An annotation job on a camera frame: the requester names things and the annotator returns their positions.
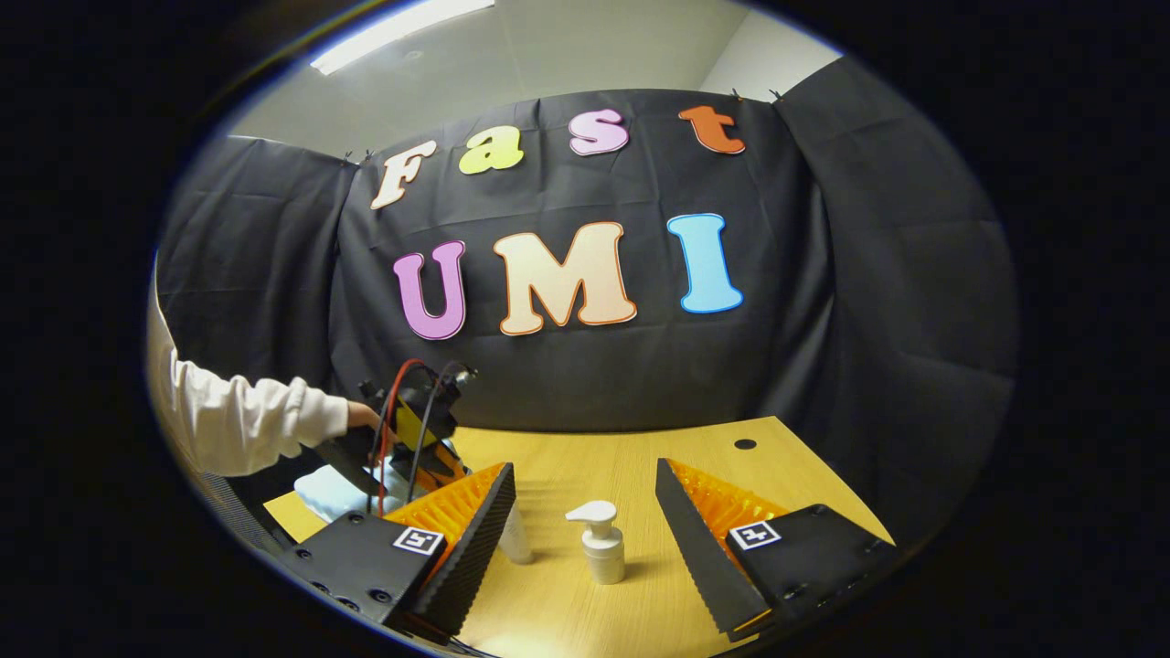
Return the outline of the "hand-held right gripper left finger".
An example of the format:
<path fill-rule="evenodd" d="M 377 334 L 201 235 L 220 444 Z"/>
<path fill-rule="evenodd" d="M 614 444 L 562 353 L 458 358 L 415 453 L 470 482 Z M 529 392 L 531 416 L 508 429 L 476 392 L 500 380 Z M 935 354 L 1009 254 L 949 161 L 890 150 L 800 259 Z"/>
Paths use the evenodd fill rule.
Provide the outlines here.
<path fill-rule="evenodd" d="M 497 462 L 385 516 L 347 512 L 278 562 L 365 621 L 448 640 L 472 611 L 515 499 L 512 462 Z"/>

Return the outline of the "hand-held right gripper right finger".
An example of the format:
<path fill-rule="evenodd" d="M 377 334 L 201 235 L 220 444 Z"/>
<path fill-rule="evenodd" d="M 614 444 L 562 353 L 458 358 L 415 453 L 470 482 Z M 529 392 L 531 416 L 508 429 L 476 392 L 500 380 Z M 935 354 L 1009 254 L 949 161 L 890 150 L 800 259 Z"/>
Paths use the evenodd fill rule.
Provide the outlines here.
<path fill-rule="evenodd" d="M 790 635 L 874 587 L 901 550 L 827 503 L 786 510 L 660 458 L 655 496 L 707 612 L 729 640 Z"/>

